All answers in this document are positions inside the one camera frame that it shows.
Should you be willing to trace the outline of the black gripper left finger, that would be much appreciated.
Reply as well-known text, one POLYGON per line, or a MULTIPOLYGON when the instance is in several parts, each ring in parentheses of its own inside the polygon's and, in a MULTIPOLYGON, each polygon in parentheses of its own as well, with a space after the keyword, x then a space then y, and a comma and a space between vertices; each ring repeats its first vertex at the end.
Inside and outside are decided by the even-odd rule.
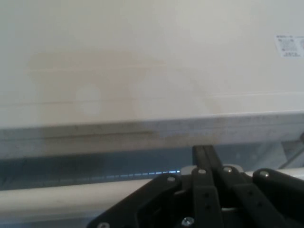
POLYGON ((192 148, 190 174, 165 173, 97 216, 89 228, 223 227, 212 169, 221 162, 212 146, 192 148))

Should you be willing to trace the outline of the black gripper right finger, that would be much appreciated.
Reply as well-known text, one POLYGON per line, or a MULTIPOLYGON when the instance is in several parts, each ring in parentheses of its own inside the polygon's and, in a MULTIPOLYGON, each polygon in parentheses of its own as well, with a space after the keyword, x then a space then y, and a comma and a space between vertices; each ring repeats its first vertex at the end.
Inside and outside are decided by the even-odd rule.
POLYGON ((271 169, 249 177, 206 147, 206 227, 302 228, 304 182, 271 169))

